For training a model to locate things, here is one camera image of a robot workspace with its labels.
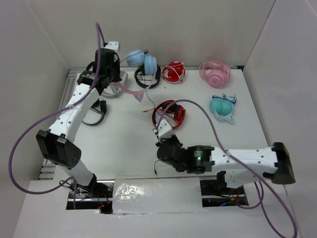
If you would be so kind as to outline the blue pink cat-ear headphones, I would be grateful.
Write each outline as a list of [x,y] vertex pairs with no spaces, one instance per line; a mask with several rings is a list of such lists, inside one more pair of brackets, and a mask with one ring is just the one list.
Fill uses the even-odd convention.
[[[124,60],[127,61],[129,66],[134,64],[139,65],[134,73],[134,78],[137,83],[140,83],[139,86],[143,89],[141,91],[132,91],[124,86],[121,82],[112,82],[110,86],[116,89],[120,89],[127,94],[133,95],[138,102],[141,102],[144,95],[147,94],[147,91],[151,88],[156,87],[156,85],[159,83],[160,67],[157,65],[157,59],[154,56],[150,55],[147,50],[135,50],[122,59],[122,61]],[[142,84],[137,77],[138,74],[140,74],[141,76],[151,76],[152,78],[149,84]]]

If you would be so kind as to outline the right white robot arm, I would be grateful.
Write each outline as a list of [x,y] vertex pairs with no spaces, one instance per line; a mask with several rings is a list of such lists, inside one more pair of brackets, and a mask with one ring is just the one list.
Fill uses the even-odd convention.
[[296,181],[289,153],[281,142],[275,142],[271,147],[247,150],[222,151],[219,147],[204,145],[184,148],[164,119],[154,133],[158,138],[157,158],[160,161],[173,166],[179,173],[211,173],[216,177],[216,189],[221,194],[261,179],[281,185]]

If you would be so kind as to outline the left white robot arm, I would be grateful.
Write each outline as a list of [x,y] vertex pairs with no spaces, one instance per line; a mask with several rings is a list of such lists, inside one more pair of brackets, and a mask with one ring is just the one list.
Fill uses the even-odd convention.
[[103,48],[96,51],[95,61],[82,72],[67,104],[67,110],[46,130],[36,135],[44,158],[73,177],[80,192],[87,198],[98,190],[107,189],[97,183],[97,177],[81,161],[81,150],[74,144],[76,133],[87,112],[110,83],[119,82],[120,59],[115,50]]

